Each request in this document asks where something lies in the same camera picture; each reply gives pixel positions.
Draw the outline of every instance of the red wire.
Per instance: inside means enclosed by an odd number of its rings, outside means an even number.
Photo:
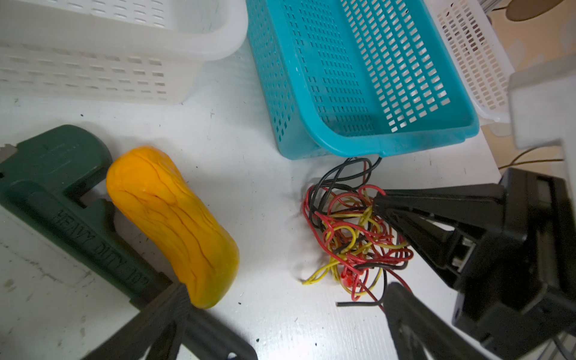
[[[367,168],[367,162],[365,161],[364,162],[364,170],[366,170],[366,168]],[[312,225],[312,222],[310,221],[310,218],[309,218],[310,204],[308,203],[308,199],[309,199],[310,191],[312,189],[314,189],[314,187],[315,187],[315,185],[309,187],[307,192],[306,192],[306,198],[305,198],[304,202],[302,203],[302,214],[306,218],[308,226],[310,227],[310,229],[314,233],[314,236],[316,237],[316,241],[318,242],[318,244],[320,245],[322,250],[324,250],[324,252],[329,254],[330,257],[334,258],[341,265],[344,266],[344,269],[342,269],[342,271],[340,273],[340,278],[341,278],[341,281],[344,281],[344,285],[348,285],[348,284],[350,285],[348,287],[351,288],[352,301],[358,301],[358,299],[360,299],[360,296],[356,295],[358,288],[360,288],[362,291],[364,291],[366,294],[368,294],[374,301],[378,301],[376,296],[374,296],[374,294],[370,291],[370,289],[368,289],[368,287],[366,285],[367,281],[368,281],[369,270],[368,269],[358,270],[358,269],[354,268],[354,266],[356,266],[358,264],[364,264],[367,262],[396,265],[396,264],[404,263],[404,262],[411,260],[414,257],[414,252],[410,249],[407,249],[407,248],[384,249],[384,248],[375,246],[377,244],[394,245],[394,243],[392,241],[394,239],[394,236],[389,233],[389,229],[388,229],[389,225],[386,222],[384,222],[383,219],[381,219],[380,217],[378,217],[376,215],[373,215],[373,219],[382,227],[381,233],[375,233],[375,232],[368,231],[367,229],[365,229],[362,226],[356,225],[356,224],[351,223],[351,222],[347,222],[347,221],[333,218],[330,215],[332,214],[332,208],[334,207],[334,205],[336,205],[337,202],[340,203],[342,206],[348,207],[348,208],[352,208],[352,207],[356,206],[355,204],[347,204],[346,202],[344,202],[342,200],[343,198],[346,198],[346,197],[356,198],[360,202],[367,203],[368,205],[371,205],[373,203],[373,198],[371,198],[371,197],[368,197],[367,199],[364,198],[364,195],[363,195],[364,190],[367,190],[367,189],[376,190],[384,196],[386,195],[386,192],[384,190],[382,190],[381,188],[374,186],[374,185],[360,186],[358,188],[357,193],[356,192],[342,192],[340,194],[336,194],[333,191],[331,191],[330,193],[333,196],[333,199],[330,201],[330,203],[327,206],[327,210],[326,210],[327,215],[324,215],[324,214],[320,213],[319,211],[315,211],[312,214],[313,218],[316,218],[316,219],[323,221],[326,225],[326,230],[322,233],[322,238],[321,238],[319,236],[318,231],[316,231],[316,229]],[[326,191],[326,192],[328,191],[327,187],[321,187],[321,189]],[[349,210],[349,211],[343,211],[339,214],[363,214],[363,211],[362,210]],[[342,244],[345,244],[345,243],[351,241],[351,239],[353,238],[352,236],[345,236],[342,232],[343,229],[334,231],[334,228],[339,227],[339,226],[348,226],[348,227],[353,228],[355,230],[359,230],[361,233],[363,233],[364,236],[366,237],[366,240],[372,243],[371,250],[373,251],[373,254],[370,255],[372,258],[369,259],[367,257],[367,254],[364,254],[364,253],[360,253],[360,254],[358,254],[358,256],[355,256],[351,253],[347,253],[346,254],[346,260],[335,255],[333,253],[333,251],[329,249],[329,247],[336,246],[334,249],[339,248],[342,246]],[[405,241],[404,238],[402,238],[402,236],[398,234],[398,244],[400,244],[404,241]],[[408,289],[410,292],[412,292],[412,290],[410,289],[410,287],[408,286],[406,281],[404,281],[404,279],[402,279],[402,277],[400,277],[398,274],[396,274],[394,271],[392,271],[390,269],[385,269],[385,270],[388,271],[392,276],[394,276],[406,289]],[[361,281],[360,277],[363,274],[364,274],[364,278]],[[380,307],[380,309],[382,311],[384,311],[384,307],[382,305],[379,305],[378,307]]]

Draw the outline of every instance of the yellow wire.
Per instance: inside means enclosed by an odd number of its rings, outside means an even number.
[[[368,196],[367,190],[364,190],[363,192],[364,198],[366,199],[366,201],[368,203],[371,203],[370,198]],[[347,204],[352,204],[352,205],[360,205],[360,203],[357,201],[357,199],[354,199],[352,197],[345,197],[342,198],[342,201],[344,203]],[[341,203],[337,203],[336,204],[336,209],[338,209],[339,207],[342,207],[343,205]],[[358,218],[358,226],[360,226],[361,228],[364,228],[368,223],[373,224],[376,227],[376,233],[382,234],[384,232],[384,228],[382,227],[382,225],[380,225],[378,222],[376,222],[373,218],[372,218],[372,206],[369,206],[366,208],[366,210],[362,213],[362,214],[331,214],[330,216],[333,218]],[[389,245],[389,244],[373,244],[371,242],[368,242],[364,245],[361,245],[358,249],[353,250],[354,246],[356,245],[356,241],[358,239],[358,237],[360,236],[360,233],[362,233],[362,230],[360,229],[354,229],[351,226],[346,226],[346,225],[340,225],[337,226],[335,228],[333,228],[334,232],[338,231],[338,230],[348,230],[350,232],[350,234],[352,235],[352,240],[350,241],[350,243],[348,244],[348,246],[345,247],[345,249],[343,249],[342,251],[340,251],[340,253],[338,254],[338,257],[346,260],[346,254],[348,252],[350,252],[350,254],[356,256],[359,255],[360,253],[364,252],[367,253],[368,250],[373,246],[376,245],[378,247],[381,248],[385,248],[385,249],[402,249],[408,246],[408,242],[403,241],[401,244],[398,245]],[[326,232],[326,237],[325,239],[328,240],[330,237],[332,236],[332,232],[328,231]],[[332,243],[332,241],[327,244],[328,248],[331,250],[334,250],[336,248],[336,244]],[[303,281],[302,284],[304,285],[311,285],[311,284],[315,284],[319,281],[321,281],[322,279],[324,279],[326,277],[326,275],[330,272],[332,274],[332,277],[334,278],[334,280],[338,281],[341,285],[342,288],[344,288],[346,290],[346,292],[348,292],[349,294],[352,294],[352,290],[349,289],[347,286],[345,286],[341,279],[340,279],[340,274],[338,273],[338,265],[341,265],[341,263],[339,261],[337,261],[334,258],[330,258],[328,263],[322,267],[320,267],[318,270],[316,270],[316,272],[314,272],[314,274],[312,274],[312,276],[310,276],[307,280]],[[372,285],[369,287],[369,290],[374,289],[374,287],[376,286],[376,283],[378,282],[378,280],[380,279],[380,277],[382,276],[382,272],[383,269],[378,269],[378,273],[376,274],[376,278],[375,280],[372,281]],[[357,296],[363,296],[366,295],[367,292],[363,291],[360,293],[355,293]]]

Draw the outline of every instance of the white table surface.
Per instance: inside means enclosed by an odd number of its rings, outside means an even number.
[[[342,159],[290,161],[274,142],[247,43],[207,63],[181,105],[0,97],[0,144],[15,145],[61,124],[98,136],[114,158],[133,147],[162,149],[238,243],[236,281],[210,312],[268,359],[395,359],[377,308],[336,308],[348,295],[326,279],[303,286],[323,253],[300,213],[306,184]],[[486,140],[383,159],[371,183],[431,188],[497,182]],[[100,184],[91,197],[102,194]],[[156,269],[174,278],[156,246],[117,214],[116,227]],[[0,358],[78,359],[136,313],[125,295],[0,209]],[[418,256],[400,275],[449,322],[456,292]],[[180,359],[195,359],[182,348]]]

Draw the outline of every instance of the green plastic tool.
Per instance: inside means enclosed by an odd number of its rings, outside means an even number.
[[[172,283],[118,234],[114,205],[84,206],[80,197],[106,178],[112,157],[97,137],[64,125],[0,148],[0,204],[87,265],[142,309]],[[192,307],[183,344],[200,360],[257,360],[254,349],[213,318]]]

